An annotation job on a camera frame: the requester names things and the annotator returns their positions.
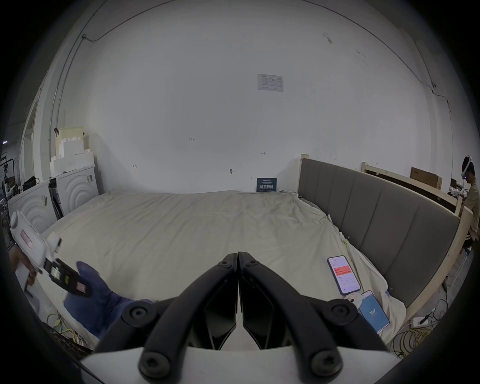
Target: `person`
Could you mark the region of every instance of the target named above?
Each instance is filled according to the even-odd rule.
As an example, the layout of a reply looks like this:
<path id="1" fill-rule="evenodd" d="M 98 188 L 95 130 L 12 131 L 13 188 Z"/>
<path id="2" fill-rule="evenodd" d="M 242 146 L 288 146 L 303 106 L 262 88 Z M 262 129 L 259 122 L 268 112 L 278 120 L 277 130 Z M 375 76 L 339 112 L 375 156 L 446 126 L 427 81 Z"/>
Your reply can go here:
<path id="1" fill-rule="evenodd" d="M 462 178 L 470 184 L 467 197 L 463 203 L 463 207 L 467 207 L 473 213 L 472 223 L 468 230 L 467 237 L 463 243 L 463 248 L 470 248 L 473 241 L 478 239 L 478 227 L 480 218 L 480 194 L 477 186 L 477 179 L 475 178 L 475 167 L 473 166 L 472 158 L 465 157 L 462 163 Z"/>
<path id="2" fill-rule="evenodd" d="M 22 262 L 28 268 L 29 274 L 27 282 L 28 285 L 33 285 L 36 276 L 35 268 L 33 267 L 32 263 L 30 263 L 28 257 L 22 252 L 20 247 L 15 244 L 12 249 L 10 249 L 8 254 L 10 256 L 10 264 L 12 265 L 14 271 L 17 270 L 19 262 Z"/>
<path id="3" fill-rule="evenodd" d="M 14 271 L 20 262 L 28 268 L 30 273 L 27 282 L 28 285 L 33 285 L 36 271 L 28 257 L 16 244 L 10 249 L 9 255 Z M 92 295 L 86 298 L 68 293 L 63 305 L 75 320 L 100 339 L 107 329 L 120 318 L 123 309 L 133 300 L 113 292 L 98 272 L 88 264 L 77 262 L 77 270 L 80 276 L 90 283 Z"/>

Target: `smartphone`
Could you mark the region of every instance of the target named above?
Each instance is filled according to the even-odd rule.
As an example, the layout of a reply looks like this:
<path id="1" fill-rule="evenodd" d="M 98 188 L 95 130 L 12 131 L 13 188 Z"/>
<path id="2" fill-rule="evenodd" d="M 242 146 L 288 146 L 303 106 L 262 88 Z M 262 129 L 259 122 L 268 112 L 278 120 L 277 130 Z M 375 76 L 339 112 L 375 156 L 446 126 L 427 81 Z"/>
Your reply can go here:
<path id="1" fill-rule="evenodd" d="M 345 256 L 329 257 L 327 262 L 342 296 L 360 290 L 360 284 Z"/>
<path id="2" fill-rule="evenodd" d="M 390 321 L 372 291 L 366 291 L 362 297 L 359 311 L 376 333 L 380 333 L 390 324 Z"/>

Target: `white controller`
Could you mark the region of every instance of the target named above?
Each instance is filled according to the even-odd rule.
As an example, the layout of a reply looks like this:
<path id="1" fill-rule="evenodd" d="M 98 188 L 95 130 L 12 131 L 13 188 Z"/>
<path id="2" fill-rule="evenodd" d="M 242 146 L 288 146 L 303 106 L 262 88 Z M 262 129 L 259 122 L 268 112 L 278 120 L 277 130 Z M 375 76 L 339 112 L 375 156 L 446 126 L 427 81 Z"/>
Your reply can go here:
<path id="1" fill-rule="evenodd" d="M 350 294 L 346 295 L 344 297 L 344 299 L 350 301 L 357 308 L 360 308 L 363 297 L 362 297 L 361 293 L 356 292 L 356 293 L 350 293 Z"/>

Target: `screw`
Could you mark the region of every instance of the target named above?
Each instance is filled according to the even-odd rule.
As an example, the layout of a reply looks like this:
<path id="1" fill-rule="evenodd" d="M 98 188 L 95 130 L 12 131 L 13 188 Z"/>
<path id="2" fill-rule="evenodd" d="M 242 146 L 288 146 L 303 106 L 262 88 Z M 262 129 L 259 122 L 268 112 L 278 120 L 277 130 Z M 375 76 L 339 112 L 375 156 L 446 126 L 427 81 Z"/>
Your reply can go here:
<path id="1" fill-rule="evenodd" d="M 345 317 L 350 313 L 350 311 L 348 310 L 348 307 L 345 305 L 335 305 L 332 308 L 332 313 L 338 317 Z"/>
<path id="2" fill-rule="evenodd" d="M 310 369 L 317 376 L 332 376 L 342 369 L 342 359 L 338 352 L 326 349 L 315 354 Z"/>
<path id="3" fill-rule="evenodd" d="M 133 308 L 130 311 L 130 316 L 133 317 L 134 319 L 140 319 L 144 317 L 146 314 L 147 314 L 147 311 L 145 310 L 145 308 L 142 308 L 142 307 Z"/>
<path id="4" fill-rule="evenodd" d="M 161 379 L 170 373 L 170 362 L 158 352 L 145 352 L 138 364 L 138 368 L 146 376 Z"/>

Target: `white cabinet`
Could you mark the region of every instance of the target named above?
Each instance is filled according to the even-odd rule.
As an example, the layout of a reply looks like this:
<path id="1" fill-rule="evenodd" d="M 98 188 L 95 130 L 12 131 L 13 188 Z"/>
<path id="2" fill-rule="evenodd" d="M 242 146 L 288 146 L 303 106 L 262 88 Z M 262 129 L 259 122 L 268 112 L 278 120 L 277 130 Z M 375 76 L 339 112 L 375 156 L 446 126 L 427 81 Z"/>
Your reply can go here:
<path id="1" fill-rule="evenodd" d="M 95 165 L 90 165 L 56 177 L 63 215 L 98 196 L 94 169 Z"/>
<path id="2" fill-rule="evenodd" d="M 48 181 L 39 183 L 12 197 L 8 201 L 8 210 L 10 216 L 17 210 L 21 211 L 38 233 L 44 232 L 57 221 Z"/>

